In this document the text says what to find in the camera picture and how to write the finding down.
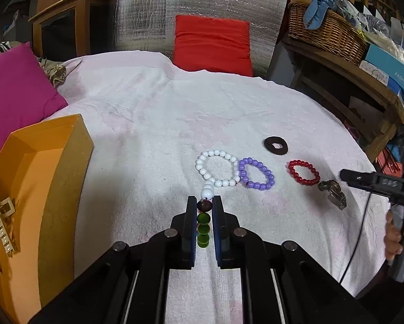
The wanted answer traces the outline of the right hand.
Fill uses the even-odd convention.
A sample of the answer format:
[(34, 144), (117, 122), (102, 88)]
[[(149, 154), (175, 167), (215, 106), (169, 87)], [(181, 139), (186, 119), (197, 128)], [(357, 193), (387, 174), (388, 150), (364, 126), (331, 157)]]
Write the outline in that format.
[(394, 225), (394, 215), (391, 210), (386, 214), (386, 225), (385, 225), (386, 235), (384, 236), (383, 242), (385, 245), (385, 258), (388, 261), (393, 261), (394, 257), (400, 255), (403, 251), (403, 245), (400, 241), (404, 236), (401, 234), (400, 230)]

